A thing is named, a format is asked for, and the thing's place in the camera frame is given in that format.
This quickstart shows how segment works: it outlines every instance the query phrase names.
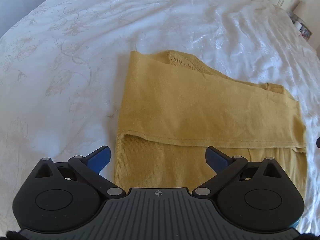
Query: fabric fold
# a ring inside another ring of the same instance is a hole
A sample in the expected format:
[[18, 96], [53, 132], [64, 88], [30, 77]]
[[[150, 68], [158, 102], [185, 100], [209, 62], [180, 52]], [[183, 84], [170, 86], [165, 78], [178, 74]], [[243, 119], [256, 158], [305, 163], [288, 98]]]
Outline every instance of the fabric fold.
[[214, 176], [208, 146], [249, 161], [275, 157], [304, 196], [300, 105], [276, 84], [233, 80], [193, 55], [131, 53], [114, 179], [129, 187], [193, 188]]

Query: ribbed knit fabric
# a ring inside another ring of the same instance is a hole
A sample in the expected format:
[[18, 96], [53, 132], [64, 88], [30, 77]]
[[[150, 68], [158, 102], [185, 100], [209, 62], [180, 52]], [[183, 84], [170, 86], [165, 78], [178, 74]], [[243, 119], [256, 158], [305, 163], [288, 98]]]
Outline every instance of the ribbed knit fabric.
[[193, 55], [131, 53], [119, 116], [114, 181], [130, 187], [188, 187], [215, 173], [204, 154], [260, 162], [276, 158], [301, 195], [307, 161], [300, 105], [280, 85], [236, 81]]

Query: white bedspread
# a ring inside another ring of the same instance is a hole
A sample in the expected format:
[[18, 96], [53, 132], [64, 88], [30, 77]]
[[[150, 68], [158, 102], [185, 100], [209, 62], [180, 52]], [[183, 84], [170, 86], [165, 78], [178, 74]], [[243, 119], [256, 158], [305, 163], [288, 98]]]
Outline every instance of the white bedspread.
[[[0, 40], [0, 234], [38, 160], [115, 150], [129, 52], [191, 53], [239, 80], [284, 85], [308, 128], [301, 232], [320, 234], [320, 62], [267, 0], [47, 0]], [[112, 164], [103, 170], [111, 178]]]

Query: mustard yellow fabric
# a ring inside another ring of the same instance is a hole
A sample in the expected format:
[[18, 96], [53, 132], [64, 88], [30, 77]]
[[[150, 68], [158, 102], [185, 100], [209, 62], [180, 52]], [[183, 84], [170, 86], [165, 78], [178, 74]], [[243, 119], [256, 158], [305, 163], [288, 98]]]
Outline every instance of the mustard yellow fabric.
[[114, 181], [130, 187], [188, 187], [215, 173], [214, 146], [259, 162], [276, 158], [305, 196], [306, 128], [280, 85], [233, 80], [193, 55], [131, 53], [119, 116]]

